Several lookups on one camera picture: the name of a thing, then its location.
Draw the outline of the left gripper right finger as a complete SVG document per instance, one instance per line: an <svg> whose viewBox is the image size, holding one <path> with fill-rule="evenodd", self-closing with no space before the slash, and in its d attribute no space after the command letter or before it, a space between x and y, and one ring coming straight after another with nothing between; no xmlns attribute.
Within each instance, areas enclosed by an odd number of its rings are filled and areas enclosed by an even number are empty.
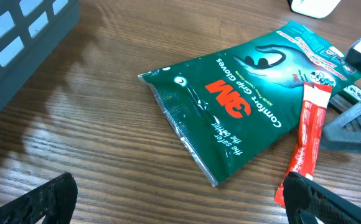
<svg viewBox="0 0 361 224"><path fill-rule="evenodd" d="M361 208L297 172L284 182L288 223L361 224Z"/></svg>

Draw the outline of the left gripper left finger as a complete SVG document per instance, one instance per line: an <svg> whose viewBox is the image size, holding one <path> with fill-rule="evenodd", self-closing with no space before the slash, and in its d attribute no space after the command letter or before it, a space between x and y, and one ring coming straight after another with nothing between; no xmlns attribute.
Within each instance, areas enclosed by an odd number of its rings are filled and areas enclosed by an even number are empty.
<svg viewBox="0 0 361 224"><path fill-rule="evenodd" d="M0 223L69 224L77 202L78 188L66 172L0 207Z"/></svg>

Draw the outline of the small green white box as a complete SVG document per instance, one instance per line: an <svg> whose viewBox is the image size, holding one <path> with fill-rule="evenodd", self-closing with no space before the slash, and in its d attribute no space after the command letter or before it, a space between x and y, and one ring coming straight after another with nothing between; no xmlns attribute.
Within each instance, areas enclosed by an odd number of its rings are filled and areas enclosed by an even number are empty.
<svg viewBox="0 0 361 224"><path fill-rule="evenodd" d="M333 96L329 101L329 106L338 113L343 113L361 101L361 88L350 85Z"/></svg>

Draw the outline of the red stick sachet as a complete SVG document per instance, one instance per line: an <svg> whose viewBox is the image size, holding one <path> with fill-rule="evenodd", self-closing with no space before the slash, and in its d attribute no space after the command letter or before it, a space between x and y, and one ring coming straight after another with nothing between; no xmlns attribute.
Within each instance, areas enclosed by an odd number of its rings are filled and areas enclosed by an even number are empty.
<svg viewBox="0 0 361 224"><path fill-rule="evenodd" d="M287 173L297 172L312 180L331 94L330 85L304 84L298 138Z"/></svg>

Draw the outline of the green 3M gloves package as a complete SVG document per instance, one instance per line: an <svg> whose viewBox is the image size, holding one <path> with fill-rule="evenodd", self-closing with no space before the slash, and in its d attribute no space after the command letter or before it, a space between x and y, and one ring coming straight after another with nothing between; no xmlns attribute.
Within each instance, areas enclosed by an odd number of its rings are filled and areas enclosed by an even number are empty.
<svg viewBox="0 0 361 224"><path fill-rule="evenodd" d="M341 51L294 21L244 44L140 74L213 186L299 123L305 83L333 93L361 78Z"/></svg>

